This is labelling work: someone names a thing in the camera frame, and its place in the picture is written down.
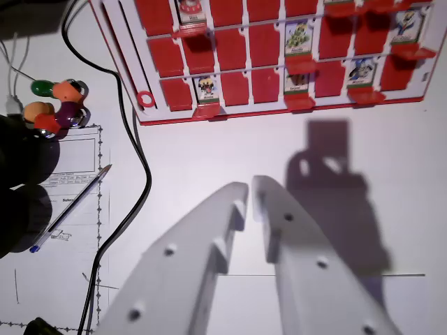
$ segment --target character picture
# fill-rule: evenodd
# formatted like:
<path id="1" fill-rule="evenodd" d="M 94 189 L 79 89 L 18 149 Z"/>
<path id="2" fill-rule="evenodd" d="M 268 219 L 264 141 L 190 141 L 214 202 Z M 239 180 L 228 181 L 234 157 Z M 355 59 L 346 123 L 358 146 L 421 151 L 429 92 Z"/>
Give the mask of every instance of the character picture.
<path id="1" fill-rule="evenodd" d="M 424 17 L 420 10 L 398 12 L 395 17 L 392 44 L 416 43 L 422 30 Z"/>
<path id="2" fill-rule="evenodd" d="M 197 99 L 199 103 L 219 102 L 219 90 L 217 82 L 212 76 L 194 78 Z"/>
<path id="3" fill-rule="evenodd" d="M 309 74 L 289 75 L 284 69 L 284 94 L 297 94 L 309 91 Z"/>
<path id="4" fill-rule="evenodd" d="M 177 0 L 180 20 L 183 24 L 205 21 L 200 0 Z"/>
<path id="5" fill-rule="evenodd" d="M 313 29 L 307 24 L 307 20 L 287 24 L 285 55 L 311 52 L 313 32 Z"/>
<path id="6" fill-rule="evenodd" d="M 371 86 L 375 72 L 376 64 L 372 58 L 352 60 L 349 68 L 348 88 Z"/>

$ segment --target white paper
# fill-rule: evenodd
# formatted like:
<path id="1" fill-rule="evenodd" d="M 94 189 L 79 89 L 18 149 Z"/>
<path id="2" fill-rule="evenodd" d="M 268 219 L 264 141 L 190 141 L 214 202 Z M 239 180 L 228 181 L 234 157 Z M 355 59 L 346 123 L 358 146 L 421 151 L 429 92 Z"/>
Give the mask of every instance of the white paper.
<path id="1" fill-rule="evenodd" d="M 48 194 L 34 199 L 27 237 L 52 224 L 71 200 L 110 160 L 101 126 L 73 129 L 56 142 L 43 144 L 39 168 L 59 152 L 59 160 L 41 186 Z M 37 253 L 28 248 L 0 260 L 0 334 L 23 334 L 25 325 L 41 317 L 61 332 L 77 330 L 87 293 L 94 256 L 108 236 L 109 192 L 107 176 L 52 233 Z M 52 211 L 51 219 L 47 209 Z M 99 270 L 100 285 L 108 280 L 108 259 Z M 108 307 L 108 288 L 96 287 L 92 328 Z"/>

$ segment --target white cable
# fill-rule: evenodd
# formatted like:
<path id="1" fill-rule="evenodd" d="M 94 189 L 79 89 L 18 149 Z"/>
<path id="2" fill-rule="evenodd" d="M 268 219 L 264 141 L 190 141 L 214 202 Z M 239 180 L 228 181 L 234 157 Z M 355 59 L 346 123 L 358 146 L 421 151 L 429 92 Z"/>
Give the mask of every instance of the white cable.
<path id="1" fill-rule="evenodd" d="M 9 57 L 8 57 L 8 50 L 6 49 L 5 43 L 3 43 L 2 40 L 0 40 L 0 45 L 3 47 L 0 47 L 0 53 L 3 55 L 4 59 L 6 60 L 6 63 L 8 63 L 8 65 L 18 74 L 22 75 L 23 77 L 34 81 L 35 79 L 32 78 L 30 75 L 27 75 L 26 73 L 16 69 L 14 66 L 12 66 L 12 64 L 9 62 Z"/>
<path id="2" fill-rule="evenodd" d="M 27 60 L 28 57 L 28 51 L 29 51 L 29 36 L 27 36 L 27 44 L 25 46 L 25 53 L 23 54 L 23 58 L 22 61 L 20 62 L 20 65 L 18 67 L 18 70 L 15 71 L 15 78 L 14 78 L 14 84 L 13 84 L 13 93 L 14 96 L 16 96 L 15 91 L 17 89 L 17 81 L 19 79 L 19 72 L 20 70 L 22 70 L 23 65 L 25 64 L 25 61 Z"/>
<path id="3" fill-rule="evenodd" d="M 8 92 L 9 95 L 13 95 L 13 90 L 11 89 L 11 73 L 13 72 L 13 63 L 15 57 L 15 48 L 17 47 L 17 32 L 14 33 L 13 38 L 13 51 L 11 52 L 11 59 L 9 61 L 9 69 L 8 69 Z"/>

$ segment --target orange bead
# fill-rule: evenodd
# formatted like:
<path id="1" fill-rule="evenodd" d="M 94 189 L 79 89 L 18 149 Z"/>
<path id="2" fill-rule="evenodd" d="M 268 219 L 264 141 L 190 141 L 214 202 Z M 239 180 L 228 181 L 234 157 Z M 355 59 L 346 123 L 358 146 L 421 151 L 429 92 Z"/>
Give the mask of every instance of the orange bead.
<path id="1" fill-rule="evenodd" d="M 82 94 L 79 93 L 71 84 L 67 81 L 54 84 L 53 96 L 59 99 L 61 102 L 70 101 L 72 103 L 79 103 L 82 99 Z"/>
<path id="2" fill-rule="evenodd" d="M 23 109 L 23 117 L 29 122 L 34 122 L 39 114 L 54 114 L 54 107 L 51 103 L 36 101 L 30 103 Z"/>

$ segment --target green bead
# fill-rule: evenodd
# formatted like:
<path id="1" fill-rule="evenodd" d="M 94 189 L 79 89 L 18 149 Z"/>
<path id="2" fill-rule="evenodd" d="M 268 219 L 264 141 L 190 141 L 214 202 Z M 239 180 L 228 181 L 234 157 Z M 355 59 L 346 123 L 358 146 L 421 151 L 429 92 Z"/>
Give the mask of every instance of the green bead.
<path id="1" fill-rule="evenodd" d="M 31 91 L 37 96 L 53 97 L 54 82 L 49 80 L 34 80 L 31 83 Z"/>

